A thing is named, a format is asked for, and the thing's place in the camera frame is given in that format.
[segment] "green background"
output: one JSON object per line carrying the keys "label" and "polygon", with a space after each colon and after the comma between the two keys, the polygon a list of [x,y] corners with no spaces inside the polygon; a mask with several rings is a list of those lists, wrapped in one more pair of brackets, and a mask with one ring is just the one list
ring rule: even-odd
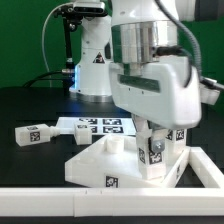
{"label": "green background", "polygon": [[[41,32],[49,12],[63,0],[1,0],[0,1],[0,87],[21,86],[46,72]],[[186,23],[201,44],[203,75],[224,83],[224,18],[212,22]],[[65,44],[62,18],[52,18],[46,32],[46,55],[50,70],[65,66]],[[81,29],[72,33],[75,62],[80,60]],[[180,43],[191,51],[188,41],[180,33]],[[49,85],[38,83],[36,86]],[[224,114],[224,97],[217,106]]]}

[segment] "white cube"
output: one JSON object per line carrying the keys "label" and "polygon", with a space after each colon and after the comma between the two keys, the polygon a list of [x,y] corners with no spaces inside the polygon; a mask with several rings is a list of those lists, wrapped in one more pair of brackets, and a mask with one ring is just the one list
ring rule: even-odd
{"label": "white cube", "polygon": [[92,129],[89,123],[84,121],[75,122],[74,136],[77,145],[92,144]]}

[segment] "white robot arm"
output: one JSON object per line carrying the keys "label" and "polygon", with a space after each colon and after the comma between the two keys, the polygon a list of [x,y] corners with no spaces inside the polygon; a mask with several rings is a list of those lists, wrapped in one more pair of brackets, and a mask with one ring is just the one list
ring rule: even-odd
{"label": "white robot arm", "polygon": [[[218,11],[207,16],[203,14],[201,7],[207,3],[200,0],[184,3],[182,0],[111,0],[112,95],[118,107],[151,122],[150,130],[136,134],[137,148],[144,151],[144,155],[163,158],[167,129],[183,130],[199,123],[200,83],[223,89],[202,77],[199,44],[180,22],[206,20],[221,14]],[[177,45],[177,27],[193,45],[195,65],[188,53]],[[141,161],[139,164],[146,179],[163,176],[166,172],[163,164],[157,167]]]}

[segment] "black cable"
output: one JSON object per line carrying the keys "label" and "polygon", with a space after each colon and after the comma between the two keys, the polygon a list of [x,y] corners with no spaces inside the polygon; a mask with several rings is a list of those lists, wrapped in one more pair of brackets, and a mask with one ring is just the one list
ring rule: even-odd
{"label": "black cable", "polygon": [[36,78],[26,82],[25,84],[23,84],[22,87],[30,87],[33,85],[33,83],[35,83],[37,80],[40,80],[42,78],[45,78],[47,76],[51,76],[51,75],[56,75],[56,74],[62,74],[61,71],[52,71],[52,72],[47,72],[47,73],[44,73],[43,75],[39,75],[37,76]]}
{"label": "black cable", "polygon": [[198,72],[199,80],[203,79],[202,77],[202,68],[201,68],[201,49],[200,45],[195,38],[194,34],[180,21],[178,21],[174,16],[172,16],[169,11],[165,8],[165,6],[161,3],[160,0],[155,0],[155,3],[159,7],[159,9],[167,16],[168,19],[170,19],[180,30],[184,32],[184,34],[187,36],[188,40],[191,42],[193,46],[193,52],[194,52],[194,60],[195,60],[195,67]]}
{"label": "black cable", "polygon": [[29,88],[29,87],[31,87],[37,81],[69,81],[69,80],[70,79],[67,79],[67,78],[33,79],[33,80],[31,80],[32,81],[32,84],[29,84],[28,86],[24,86],[24,87]]}

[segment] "black table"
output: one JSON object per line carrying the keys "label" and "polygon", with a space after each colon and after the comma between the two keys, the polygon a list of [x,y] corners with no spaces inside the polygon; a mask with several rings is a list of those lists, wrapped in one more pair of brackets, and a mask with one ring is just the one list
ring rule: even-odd
{"label": "black table", "polygon": [[[19,147],[15,127],[32,124],[56,125],[59,117],[122,117],[130,114],[113,103],[88,103],[64,96],[59,88],[0,89],[0,187],[77,187],[64,180],[64,163],[86,146],[77,146],[73,136],[59,136],[51,142]],[[188,145],[201,146],[224,171],[224,116],[203,105],[203,118],[189,130]],[[94,136],[93,142],[100,136]],[[188,167],[177,187],[203,187]],[[221,217],[120,217],[120,218],[0,218],[0,223],[221,223]]]}

